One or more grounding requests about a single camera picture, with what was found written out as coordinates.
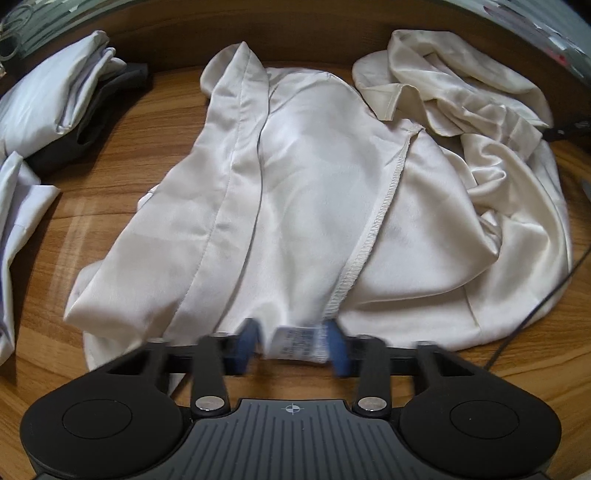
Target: care label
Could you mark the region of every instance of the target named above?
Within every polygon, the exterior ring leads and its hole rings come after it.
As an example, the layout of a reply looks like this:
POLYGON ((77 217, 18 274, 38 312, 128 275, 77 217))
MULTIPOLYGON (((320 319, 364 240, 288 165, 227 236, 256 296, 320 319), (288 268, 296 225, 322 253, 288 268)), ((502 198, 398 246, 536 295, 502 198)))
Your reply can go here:
POLYGON ((279 327, 275 331, 267 358, 325 363, 329 359, 326 326, 279 327))

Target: metal rivet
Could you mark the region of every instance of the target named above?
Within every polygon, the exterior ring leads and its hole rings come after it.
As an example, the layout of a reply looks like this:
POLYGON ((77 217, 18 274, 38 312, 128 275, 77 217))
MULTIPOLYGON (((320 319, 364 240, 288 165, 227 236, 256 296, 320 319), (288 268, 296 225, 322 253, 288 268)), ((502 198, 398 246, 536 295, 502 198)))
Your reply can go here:
POLYGON ((219 410, 222 408, 226 403, 220 397, 214 397, 212 395, 208 395, 207 397, 201 397, 195 400, 195 406, 199 410, 203 411, 213 411, 219 410))
POLYGON ((379 411, 386 408, 386 401, 379 397, 364 397, 357 402, 360 408, 365 411, 379 411))

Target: clothing pile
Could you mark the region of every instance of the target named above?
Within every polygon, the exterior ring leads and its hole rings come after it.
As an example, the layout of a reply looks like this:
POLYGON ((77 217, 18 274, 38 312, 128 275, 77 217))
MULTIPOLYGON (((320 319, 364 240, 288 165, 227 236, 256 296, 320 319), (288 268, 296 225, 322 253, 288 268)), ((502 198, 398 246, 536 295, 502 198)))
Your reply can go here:
POLYGON ((210 61, 190 154, 73 287, 64 319, 91 368, 247 317, 278 358, 325 361, 334 318, 461 349, 506 336, 567 274, 538 87, 430 31, 395 31, 353 78, 266 69, 245 43, 210 61))
POLYGON ((62 140, 72 141, 68 134, 90 121, 99 90, 126 71, 108 42, 104 32, 94 32, 42 62, 0 98, 0 364, 15 349, 10 265, 59 193, 36 173, 73 159, 62 140))

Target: circular pad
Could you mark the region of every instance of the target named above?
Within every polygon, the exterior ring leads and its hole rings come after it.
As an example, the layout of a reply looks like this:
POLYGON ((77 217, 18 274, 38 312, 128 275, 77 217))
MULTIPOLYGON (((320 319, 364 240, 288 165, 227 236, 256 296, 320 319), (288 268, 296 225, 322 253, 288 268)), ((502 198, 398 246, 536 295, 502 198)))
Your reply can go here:
POLYGON ((117 435, 131 423, 131 410, 116 400, 85 400, 64 413, 62 423, 82 439, 105 439, 117 435))
POLYGON ((161 462, 183 430, 176 403, 143 378, 91 372, 37 400, 21 441, 58 478, 115 479, 161 462))
POLYGON ((519 426, 517 413, 502 403, 471 400, 454 407, 450 419, 460 432, 477 439, 500 439, 519 426))
POLYGON ((554 455, 561 432, 548 405, 492 375, 446 377, 402 408, 399 428, 435 468, 483 480, 537 471, 554 455))

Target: cream satin shirt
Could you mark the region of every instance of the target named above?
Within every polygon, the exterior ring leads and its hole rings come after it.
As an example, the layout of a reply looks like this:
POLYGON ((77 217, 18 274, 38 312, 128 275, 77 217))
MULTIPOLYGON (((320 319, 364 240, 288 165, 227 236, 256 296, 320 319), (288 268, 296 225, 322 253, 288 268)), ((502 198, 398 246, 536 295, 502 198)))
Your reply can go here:
POLYGON ((269 356, 325 361, 331 318, 460 349, 506 336, 567 274, 535 85, 424 31, 394 32, 353 78, 265 69, 245 43, 211 60, 190 154, 72 289, 64 319, 91 368, 247 317, 269 356))

